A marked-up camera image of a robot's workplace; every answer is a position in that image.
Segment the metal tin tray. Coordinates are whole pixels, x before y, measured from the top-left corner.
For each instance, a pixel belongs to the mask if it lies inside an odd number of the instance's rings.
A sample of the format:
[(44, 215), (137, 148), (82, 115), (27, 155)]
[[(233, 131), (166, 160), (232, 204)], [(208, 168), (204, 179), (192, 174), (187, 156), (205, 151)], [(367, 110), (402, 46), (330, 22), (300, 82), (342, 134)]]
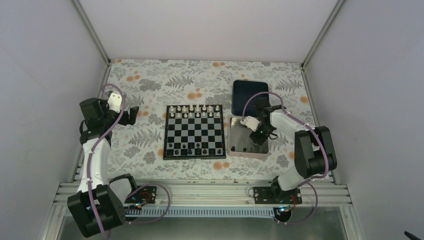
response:
[(266, 140), (263, 145), (257, 145), (250, 139), (252, 130), (244, 127), (240, 116), (231, 116), (228, 121), (227, 154), (231, 157), (265, 159), (269, 154)]

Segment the dark blue tin lid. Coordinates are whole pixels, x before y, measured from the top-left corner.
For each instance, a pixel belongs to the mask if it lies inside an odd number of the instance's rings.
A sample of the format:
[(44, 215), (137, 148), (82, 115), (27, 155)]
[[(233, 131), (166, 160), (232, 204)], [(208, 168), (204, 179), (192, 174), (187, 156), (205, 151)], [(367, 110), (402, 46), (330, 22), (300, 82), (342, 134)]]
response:
[[(232, 85), (231, 113), (234, 116), (242, 116), (245, 104), (250, 99), (250, 97), (257, 93), (268, 91), (269, 86), (266, 82), (241, 79), (235, 80)], [(258, 98), (262, 97), (269, 99), (268, 94), (258, 95), (253, 98), (246, 107), (245, 116), (258, 116), (254, 104)]]

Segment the black white chessboard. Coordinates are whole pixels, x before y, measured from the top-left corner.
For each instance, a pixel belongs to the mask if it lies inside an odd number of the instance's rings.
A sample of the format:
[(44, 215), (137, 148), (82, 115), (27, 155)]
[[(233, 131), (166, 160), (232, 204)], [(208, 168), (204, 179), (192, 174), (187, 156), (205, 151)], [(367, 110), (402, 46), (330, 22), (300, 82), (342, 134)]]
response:
[[(195, 149), (201, 155), (195, 155)], [(169, 118), (166, 114), (164, 160), (225, 159), (226, 144), (223, 116), (220, 118)]]

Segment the black chess piece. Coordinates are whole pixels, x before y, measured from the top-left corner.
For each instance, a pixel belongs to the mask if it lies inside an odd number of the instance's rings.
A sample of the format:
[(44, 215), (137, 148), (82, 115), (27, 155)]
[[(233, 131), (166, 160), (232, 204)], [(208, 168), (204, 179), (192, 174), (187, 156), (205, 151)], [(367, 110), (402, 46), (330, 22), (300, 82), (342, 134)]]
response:
[(196, 156), (201, 156), (202, 155), (202, 149), (196, 148), (194, 153), (195, 153)]

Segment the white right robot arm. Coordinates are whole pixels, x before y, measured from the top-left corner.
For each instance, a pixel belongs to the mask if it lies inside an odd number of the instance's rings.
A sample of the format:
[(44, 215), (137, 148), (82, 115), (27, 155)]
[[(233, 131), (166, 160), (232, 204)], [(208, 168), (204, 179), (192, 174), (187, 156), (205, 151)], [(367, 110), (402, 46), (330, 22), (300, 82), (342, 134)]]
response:
[(290, 197), (290, 191), (315, 179), (325, 178), (337, 168), (338, 162), (331, 131), (326, 126), (310, 125), (292, 115), (283, 104), (271, 105), (266, 97), (255, 105), (256, 117), (243, 116), (243, 125), (256, 145), (263, 145), (275, 131), (294, 141), (294, 166), (275, 177), (271, 183), (271, 198), (278, 204)]

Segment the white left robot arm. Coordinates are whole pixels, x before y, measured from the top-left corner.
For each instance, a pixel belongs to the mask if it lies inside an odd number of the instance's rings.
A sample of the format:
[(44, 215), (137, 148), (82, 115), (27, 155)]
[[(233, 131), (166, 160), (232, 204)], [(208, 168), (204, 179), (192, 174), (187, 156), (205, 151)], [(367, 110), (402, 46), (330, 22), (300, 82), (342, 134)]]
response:
[(68, 197), (67, 207), (82, 235), (89, 238), (123, 225), (125, 201), (131, 203), (139, 197), (131, 174), (108, 180), (107, 168), (113, 128), (134, 125), (139, 107), (125, 111), (125, 99), (117, 93), (109, 99), (86, 99), (79, 106), (84, 117), (79, 126), (82, 177), (76, 194)]

